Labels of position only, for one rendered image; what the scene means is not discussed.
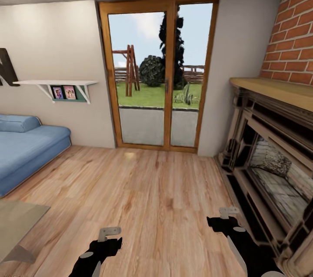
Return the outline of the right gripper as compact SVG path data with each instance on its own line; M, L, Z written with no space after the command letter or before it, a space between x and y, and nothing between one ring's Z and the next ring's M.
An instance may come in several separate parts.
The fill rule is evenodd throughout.
M222 219L220 217L206 217L209 227L213 228L214 232L223 232L226 224L231 223L234 225L238 224L235 217L229 217L229 219Z

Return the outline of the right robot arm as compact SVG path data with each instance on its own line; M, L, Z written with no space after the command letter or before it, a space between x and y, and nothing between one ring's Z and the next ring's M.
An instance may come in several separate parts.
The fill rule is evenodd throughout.
M214 232L224 233L230 249L247 277L286 277L272 256L267 251L263 252L253 242L250 234L238 224L237 219L228 216L238 214L236 207L220 207L219 212L220 217L206 217L208 225Z

